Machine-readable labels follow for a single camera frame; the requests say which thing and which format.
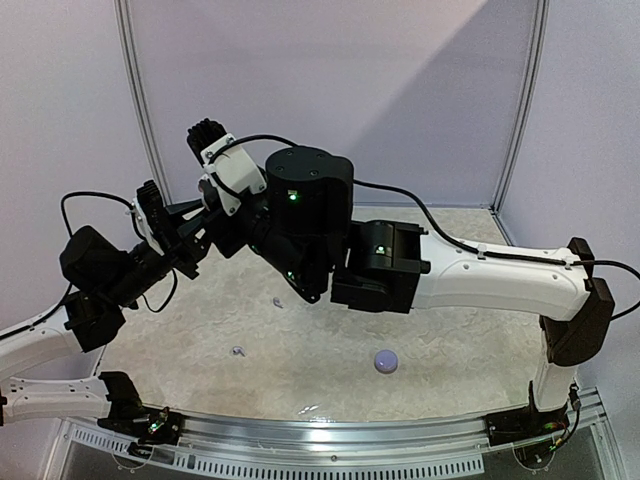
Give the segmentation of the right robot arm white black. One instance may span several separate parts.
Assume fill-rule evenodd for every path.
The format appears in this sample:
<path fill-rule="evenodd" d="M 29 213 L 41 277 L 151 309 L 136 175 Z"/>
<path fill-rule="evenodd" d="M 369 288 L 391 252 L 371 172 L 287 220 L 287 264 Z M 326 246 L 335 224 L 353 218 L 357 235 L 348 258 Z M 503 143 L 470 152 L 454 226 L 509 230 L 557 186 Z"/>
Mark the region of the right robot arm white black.
<path fill-rule="evenodd" d="M 436 225 L 352 217 L 352 163 L 326 151 L 284 145 L 258 166 L 239 139 L 195 149 L 212 242 L 224 256 L 249 248 L 305 301 L 322 295 L 350 309 L 406 314 L 478 307 L 539 316 L 542 353 L 517 427 L 537 436 L 570 397 L 577 368 L 602 347 L 614 300 L 593 274 L 580 237 L 547 250 L 458 239 Z"/>

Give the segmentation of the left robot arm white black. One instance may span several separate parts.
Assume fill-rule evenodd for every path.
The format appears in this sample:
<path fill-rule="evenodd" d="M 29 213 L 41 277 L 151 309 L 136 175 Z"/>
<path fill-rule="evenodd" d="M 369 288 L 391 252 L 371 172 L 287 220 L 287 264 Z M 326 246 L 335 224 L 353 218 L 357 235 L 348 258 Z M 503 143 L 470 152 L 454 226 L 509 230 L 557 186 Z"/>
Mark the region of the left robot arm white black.
<path fill-rule="evenodd" d="M 68 291 L 50 310 L 1 333 L 1 422 L 89 417 L 141 433 L 146 409 L 129 376 L 106 372 L 76 380 L 27 380 L 22 372 L 61 357 L 89 353 L 115 339 L 124 312 L 167 275 L 197 276 L 207 255 L 210 213 L 199 201 L 132 207 L 142 241 L 118 249 L 94 227 L 73 232 L 60 255 Z"/>

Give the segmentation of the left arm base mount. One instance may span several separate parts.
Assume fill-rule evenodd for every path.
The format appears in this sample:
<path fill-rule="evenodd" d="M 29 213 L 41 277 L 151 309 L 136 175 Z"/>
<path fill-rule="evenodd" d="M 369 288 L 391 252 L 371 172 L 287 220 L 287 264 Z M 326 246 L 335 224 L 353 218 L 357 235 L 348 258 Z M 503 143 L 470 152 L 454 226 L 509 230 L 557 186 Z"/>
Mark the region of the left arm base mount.
<path fill-rule="evenodd" d="M 113 405 L 106 418 L 97 420 L 99 427 L 135 437 L 143 445 L 177 445 L 184 423 L 185 417 L 168 406 L 142 404 Z"/>

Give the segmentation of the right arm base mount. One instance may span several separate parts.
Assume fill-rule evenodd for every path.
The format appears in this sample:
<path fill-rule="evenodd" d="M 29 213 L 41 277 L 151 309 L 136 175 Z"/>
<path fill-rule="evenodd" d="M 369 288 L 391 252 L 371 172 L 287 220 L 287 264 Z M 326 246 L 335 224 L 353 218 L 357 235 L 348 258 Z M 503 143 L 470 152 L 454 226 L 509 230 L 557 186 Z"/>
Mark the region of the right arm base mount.
<path fill-rule="evenodd" d="M 569 400 L 568 405 L 576 413 L 572 427 L 569 425 L 567 406 L 541 412 L 532 399 L 524 407 L 487 414 L 483 417 L 483 422 L 489 444 L 504 445 L 560 432 L 560 437 L 553 440 L 550 447 L 551 451 L 557 450 L 572 437 L 579 421 L 581 400 L 576 397 Z"/>

